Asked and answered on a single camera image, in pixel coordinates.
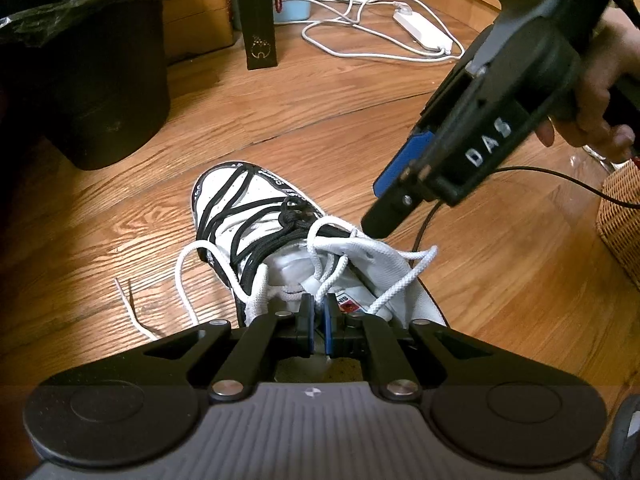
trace white shoelace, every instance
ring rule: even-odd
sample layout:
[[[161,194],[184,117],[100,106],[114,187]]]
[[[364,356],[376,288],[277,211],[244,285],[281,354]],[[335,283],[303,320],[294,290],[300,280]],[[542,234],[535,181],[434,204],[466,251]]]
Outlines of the white shoelace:
[[[348,222],[335,216],[324,216],[316,220],[311,225],[306,238],[306,248],[309,253],[309,258],[314,264],[314,277],[321,283],[321,286],[319,287],[314,297],[316,303],[320,303],[322,301],[322,298],[324,298],[324,296],[329,292],[334,283],[340,278],[340,276],[344,272],[344,269],[346,269],[349,263],[349,259],[346,254],[342,254],[338,259],[338,263],[334,269],[335,255],[333,253],[328,253],[327,263],[324,267],[322,266],[322,260],[320,259],[318,251],[315,247],[316,237],[318,236],[318,231],[320,230],[320,228],[328,224],[341,227],[342,229],[350,232],[350,238],[365,238],[371,240],[370,237],[360,231],[356,226],[349,224]],[[178,256],[174,268],[175,288],[178,291],[178,295],[180,296],[180,300],[182,301],[184,309],[189,314],[192,326],[199,325],[200,319],[198,318],[198,315],[196,314],[196,311],[194,310],[193,305],[191,304],[191,301],[187,297],[187,294],[184,290],[184,286],[182,284],[182,266],[188,254],[191,253],[191,251],[199,248],[210,251],[213,257],[218,261],[218,264],[220,265],[222,271],[225,273],[229,286],[232,289],[234,295],[236,296],[236,298],[238,298],[238,300],[246,305],[247,311],[266,305],[268,300],[270,300],[271,298],[278,297],[284,301],[299,301],[302,297],[302,294],[304,294],[304,289],[302,288],[302,286],[292,287],[269,285],[268,267],[266,264],[260,264],[260,266],[258,266],[257,272],[255,273],[254,281],[252,283],[252,293],[247,294],[238,282],[238,277],[236,276],[235,272],[233,272],[233,269],[231,268],[231,266],[229,266],[227,257],[220,251],[220,249],[208,240],[196,240],[186,245],[180,251],[180,255]],[[380,295],[380,297],[378,297],[369,306],[369,308],[366,308],[366,312],[368,314],[376,314],[396,294],[399,294],[401,291],[405,290],[405,288],[407,288],[407,286],[411,282],[416,280],[420,273],[429,266],[429,264],[436,256],[437,251],[438,249],[436,246],[432,246],[426,251],[419,251],[416,253],[398,251],[398,254],[400,254],[405,260],[418,260],[418,263],[411,271],[406,273],[400,280],[395,282],[382,295]],[[129,314],[129,318],[134,327],[149,339],[158,339],[158,337],[153,334],[148,328],[140,324],[140,322],[136,318],[133,307],[130,305],[129,300],[127,299],[120,286],[120,283],[118,282],[118,280],[115,280],[115,282],[116,287],[118,288],[118,293],[120,294],[120,297],[122,298],[122,301],[127,308],[127,313]]]

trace shoe label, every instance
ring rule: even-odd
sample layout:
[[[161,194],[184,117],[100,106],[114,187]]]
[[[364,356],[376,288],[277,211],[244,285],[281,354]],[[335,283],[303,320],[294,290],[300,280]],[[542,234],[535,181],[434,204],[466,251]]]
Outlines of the shoe label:
[[[364,309],[356,300],[354,300],[351,296],[349,296],[346,292],[336,292],[335,298],[338,300],[338,306],[340,310],[345,314],[350,314],[351,312],[363,311]]]

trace white cable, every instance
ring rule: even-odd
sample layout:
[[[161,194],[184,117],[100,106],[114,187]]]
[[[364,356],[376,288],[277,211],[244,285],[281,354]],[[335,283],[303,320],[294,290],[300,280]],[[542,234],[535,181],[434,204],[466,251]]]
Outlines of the white cable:
[[[449,60],[449,59],[460,59],[462,57],[462,55],[465,53],[465,48],[462,46],[462,44],[458,41],[458,39],[449,31],[449,29],[447,28],[447,26],[442,22],[442,20],[429,8],[427,7],[427,5],[425,5],[424,3],[422,3],[420,0],[411,0],[412,2],[417,3],[418,5],[420,5],[424,10],[426,10],[440,25],[440,27],[444,30],[444,32],[454,41],[454,43],[456,43],[456,45],[458,46],[458,48],[460,49],[460,54],[457,55],[453,55],[453,54],[447,54],[444,55],[444,50],[441,49],[439,52],[428,52],[428,51],[424,51],[424,50],[418,50],[416,48],[413,48],[407,44],[402,43],[401,41],[396,40],[395,38],[392,38],[386,34],[383,34],[382,32],[378,32],[376,30],[373,30],[371,28],[367,28],[364,27],[363,25],[360,24],[360,21],[362,19],[362,12],[364,10],[364,8],[367,5],[393,5],[395,7],[399,6],[399,2],[386,2],[386,1],[380,1],[380,0],[364,0],[363,2],[360,2],[360,5],[358,6],[358,10],[356,13],[356,18],[350,18],[349,14],[353,8],[353,4],[355,3],[354,0],[283,0],[283,2],[290,2],[290,1],[302,1],[302,2],[310,2],[312,4],[318,5],[323,7],[324,9],[329,10],[330,12],[336,14],[337,16],[335,18],[330,18],[330,19],[326,19],[326,20],[297,20],[294,22],[279,22],[277,23],[277,25],[291,25],[291,24],[306,24],[306,27],[304,27],[301,31],[301,35],[302,38],[307,42],[312,44],[313,46],[318,47],[320,50],[323,50],[324,52],[330,54],[331,56],[335,56],[335,57],[344,57],[344,58],[348,58],[348,57],[365,57],[365,58],[379,58],[379,59],[393,59],[393,60],[399,60],[399,61],[410,61],[410,62],[418,62],[418,63],[433,63],[433,62],[441,62],[441,61],[445,61],[445,60]],[[347,10],[343,13],[340,12],[337,9],[334,9],[333,7],[323,3],[323,2],[338,2],[338,3],[345,3],[348,4],[347,6]],[[372,34],[374,36],[377,36],[379,38],[382,38],[384,40],[390,41],[391,43],[403,48],[404,50],[407,50],[409,52],[411,52],[412,54],[417,54],[420,57],[408,57],[408,56],[396,56],[395,54],[379,54],[379,53],[374,53],[374,52],[337,52],[335,50],[332,50],[330,48],[328,48],[327,46],[325,46],[324,44],[320,43],[317,40],[314,40],[313,38],[309,37],[308,35],[308,31],[311,30],[314,27],[317,27],[319,25],[343,25],[343,26],[347,26],[347,27],[353,27],[356,28],[357,30],[362,30],[363,32],[367,32],[369,34]]]

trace sneaker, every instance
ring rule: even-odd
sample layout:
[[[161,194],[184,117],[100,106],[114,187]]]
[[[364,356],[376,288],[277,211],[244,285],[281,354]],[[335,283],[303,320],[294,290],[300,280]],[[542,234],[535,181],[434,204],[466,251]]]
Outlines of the sneaker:
[[[260,166],[233,161],[210,168],[193,187],[191,211],[196,241],[180,253],[175,281],[195,324],[180,278],[193,250],[233,294],[239,326],[268,311],[296,312],[305,292],[317,304],[335,293],[342,311],[377,314],[403,327],[418,318],[446,325],[418,280],[435,246],[396,251],[327,216],[298,188]],[[417,260],[413,269],[411,260]]]

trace metal screw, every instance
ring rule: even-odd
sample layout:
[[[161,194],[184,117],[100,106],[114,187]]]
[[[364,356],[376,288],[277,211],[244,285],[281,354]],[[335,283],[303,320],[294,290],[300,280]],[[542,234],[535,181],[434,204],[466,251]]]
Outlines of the metal screw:
[[[243,388],[244,386],[242,386],[242,383],[233,379],[225,379],[213,384],[214,393],[224,397],[237,395],[242,392]]]
[[[386,389],[395,397],[407,397],[417,393],[418,385],[409,379],[396,379],[391,381]]]

